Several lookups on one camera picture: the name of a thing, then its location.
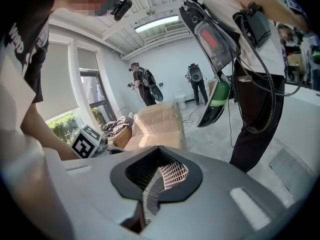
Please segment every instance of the person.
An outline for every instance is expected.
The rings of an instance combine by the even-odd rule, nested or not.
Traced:
[[[60,8],[88,16],[106,14],[106,4],[107,0],[14,0],[17,11],[2,7],[4,17],[0,27],[0,74],[9,70],[9,66],[14,67],[13,70],[24,77],[35,92],[35,98],[20,128],[25,135],[37,139],[43,147],[56,150],[61,160],[78,157],[69,145],[56,137],[36,107],[36,103],[43,100],[41,68],[49,45],[49,18]]]
[[[197,106],[200,105],[199,102],[199,90],[198,87],[200,88],[200,92],[202,94],[202,97],[204,98],[204,104],[207,105],[208,103],[208,96],[207,96],[207,92],[206,92],[206,87],[205,87],[205,82],[204,82],[204,77],[202,76],[200,81],[193,81],[190,77],[190,71],[188,69],[187,73],[186,73],[186,78],[188,79],[189,83],[191,83],[192,89],[193,89],[193,93],[194,93],[194,99],[195,99],[195,103]]]
[[[140,92],[140,96],[143,99],[146,106],[152,106],[157,104],[155,98],[152,96],[150,92],[150,88],[146,87],[142,83],[142,74],[144,68],[139,66],[139,63],[134,62],[131,64],[131,70],[133,71],[133,79],[134,79],[134,88],[138,88]]]
[[[308,31],[308,24],[302,15],[294,14],[289,8],[278,0],[202,0],[205,6],[226,26],[240,34],[239,45],[241,47],[240,62],[235,63],[237,77],[245,75],[243,67],[247,69],[252,79],[264,88],[270,88],[268,81],[260,78],[255,73],[265,76],[265,71],[259,60],[254,55],[241,30],[233,20],[233,15],[241,9],[248,7],[255,2],[264,10],[266,17],[270,20],[270,33],[266,43],[256,51],[268,68],[274,83],[279,92],[285,90],[284,60],[278,32],[274,22],[287,24],[296,27],[304,32]],[[243,172],[250,171],[260,160],[266,151],[271,139],[278,127],[284,97],[276,96],[276,109],[270,126],[263,132],[255,134],[250,132],[246,126],[254,126],[261,129],[266,125],[270,115],[271,94],[255,86],[252,82],[240,82],[238,85],[238,101],[243,115],[243,127],[234,145],[230,164],[236,166]]]

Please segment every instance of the black pants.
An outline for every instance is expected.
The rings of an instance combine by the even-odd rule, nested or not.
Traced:
[[[200,88],[200,92],[204,98],[204,102],[207,103],[208,102],[208,96],[207,96],[207,92],[206,92],[206,88],[205,88],[205,82],[204,79],[201,79],[199,82],[193,81],[191,80],[191,86],[193,89],[193,93],[194,93],[194,99],[196,102],[199,102],[199,90],[198,87]]]
[[[237,61],[235,64],[236,77],[244,76],[245,72]],[[253,80],[262,87],[268,88],[268,80],[261,79],[248,70]],[[280,75],[271,75],[276,90],[284,92],[285,79]],[[251,82],[237,81],[238,101],[242,110],[243,119],[248,126],[262,129],[269,118],[271,108],[271,93],[256,87]],[[273,138],[284,105],[284,97],[276,96],[275,114],[270,126],[262,133],[254,134],[247,130],[245,124],[234,145],[230,164],[243,172],[250,171],[260,160]]]
[[[140,93],[145,105],[152,106],[157,104],[155,98],[152,96],[149,89],[145,89],[143,93]]]

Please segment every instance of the hand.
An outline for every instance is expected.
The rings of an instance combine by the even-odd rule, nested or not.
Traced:
[[[310,26],[308,25],[307,20],[303,14],[295,14],[294,18],[299,30],[302,30],[305,33],[310,32]]]

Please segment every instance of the fluorescent light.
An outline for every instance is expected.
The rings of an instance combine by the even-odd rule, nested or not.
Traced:
[[[176,22],[178,20],[179,20],[179,16],[178,15],[165,17],[165,18],[161,18],[161,19],[152,21],[150,23],[144,24],[142,26],[139,26],[139,27],[135,28],[134,30],[135,30],[135,32],[140,33],[142,31],[148,30],[150,28],[153,28],[153,27],[156,27],[156,26],[159,26],[159,25],[162,25],[162,24],[166,24],[166,23],[169,23],[169,22]]]

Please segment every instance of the white wall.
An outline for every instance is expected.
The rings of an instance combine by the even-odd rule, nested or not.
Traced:
[[[286,92],[297,87],[285,85]],[[284,105],[275,137],[293,150],[310,168],[320,175],[320,92],[301,88]]]
[[[128,67],[133,62],[139,62],[141,67],[149,69],[157,84],[163,83],[160,89],[164,101],[173,101],[174,91],[178,89],[186,94],[187,100],[193,99],[191,84],[185,78],[191,63],[198,64],[202,74],[208,80],[214,77],[207,58],[195,40],[167,46],[135,57],[129,61]],[[226,68],[223,72],[230,75],[229,66]]]
[[[127,84],[133,80],[132,74],[129,72],[127,62],[122,61],[116,51],[113,52],[109,47],[93,39],[58,26],[50,25],[50,34],[67,36],[100,48],[107,77],[106,79],[101,74],[102,83],[116,117],[121,116],[118,112],[123,107],[130,106],[135,112],[142,107],[136,93],[127,88]],[[128,110],[124,109],[121,112],[128,113]]]

